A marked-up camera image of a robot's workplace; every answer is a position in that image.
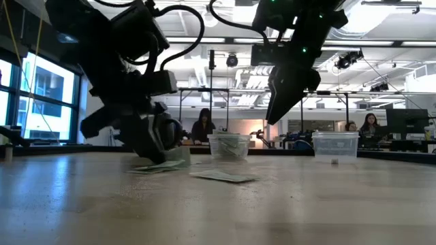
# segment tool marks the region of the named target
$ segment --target light fixture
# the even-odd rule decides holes
[[[218,20],[215,17],[213,17],[210,14],[208,14],[207,10],[204,10],[202,12],[202,17],[203,17],[203,20],[204,20],[204,26],[205,27],[214,27],[214,26],[216,26],[218,24]]]
[[[230,89],[230,92],[265,93],[265,89]]]
[[[228,67],[235,67],[238,65],[238,57],[236,57],[236,54],[229,54],[225,63]]]
[[[235,38],[234,42],[237,44],[261,44],[261,38]]]
[[[360,48],[349,47],[322,47],[321,51],[359,51]]]
[[[421,1],[362,1],[362,5],[367,6],[419,6],[422,4]]]
[[[393,41],[373,41],[373,40],[326,40],[324,45],[340,45],[340,46],[391,46]]]
[[[348,52],[345,56],[340,56],[338,62],[334,66],[338,69],[347,69],[350,65],[353,65],[359,59],[363,59],[363,52]]]
[[[403,42],[402,46],[436,47],[436,42]]]
[[[197,40],[197,37],[167,37],[167,40],[170,43],[184,43],[190,44],[194,43]],[[225,38],[220,37],[204,37],[202,38],[201,43],[211,43],[211,44],[223,44],[225,42]]]
[[[368,33],[380,25],[395,10],[390,6],[361,5],[355,1],[354,5],[346,11],[348,23],[341,30],[349,33]]]
[[[256,15],[256,10],[258,9],[258,5],[259,3],[256,3],[253,6],[233,7],[232,21],[243,23],[253,22],[254,16]]]

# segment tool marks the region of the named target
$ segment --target table surface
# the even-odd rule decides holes
[[[193,155],[184,170],[126,174],[134,154],[0,163],[0,244],[434,244],[436,168],[357,159]],[[189,176],[221,169],[260,179]]]

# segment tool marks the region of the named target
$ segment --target clear plastic container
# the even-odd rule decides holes
[[[315,157],[332,159],[355,159],[359,132],[315,132],[312,134]]]
[[[207,135],[211,154],[215,159],[245,159],[248,155],[250,135],[220,133]]]

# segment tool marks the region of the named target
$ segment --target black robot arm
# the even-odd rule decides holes
[[[215,1],[211,0],[209,4],[212,14],[215,14]],[[251,27],[217,18],[224,24],[261,33],[264,39],[263,44],[253,45],[251,65],[275,66],[268,79],[271,99],[266,119],[269,124],[275,124],[297,104],[305,96],[305,89],[314,91],[320,84],[320,75],[312,66],[322,53],[321,48],[330,29],[338,29],[348,23],[344,11],[336,11],[344,1],[260,0]],[[267,27],[278,30],[279,37],[286,29],[294,29],[294,33],[290,41],[282,42],[277,38],[272,44],[265,41],[263,32]]]
[[[52,26],[60,33],[59,41],[68,43],[64,58],[80,66],[104,106],[84,119],[80,130],[86,138],[99,135],[104,127],[120,130],[117,136],[139,156],[155,163],[164,162],[164,151],[179,143],[180,122],[171,118],[164,103],[153,96],[176,93],[176,79],[164,65],[193,50],[204,34],[204,21],[191,7],[175,5],[162,10],[153,0],[135,0],[123,5],[96,1],[110,7],[128,7],[113,19],[107,19],[86,0],[47,0],[46,9]],[[167,58],[155,71],[157,56],[170,47],[155,18],[172,10],[191,12],[200,20],[200,34],[186,50]],[[135,61],[145,54],[146,61]],[[144,74],[133,65],[147,64]]]

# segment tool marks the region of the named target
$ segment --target person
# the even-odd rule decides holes
[[[377,118],[373,113],[368,113],[365,116],[365,122],[359,132],[363,136],[372,136],[375,133],[375,128],[378,127]]]
[[[204,108],[200,112],[198,121],[196,121],[192,126],[191,138],[194,144],[209,142],[207,135],[212,134],[213,129],[215,129],[215,125],[211,120],[211,111],[207,108]]]
[[[349,121],[346,125],[345,125],[345,130],[348,132],[357,132],[357,125],[355,122],[353,121]]]

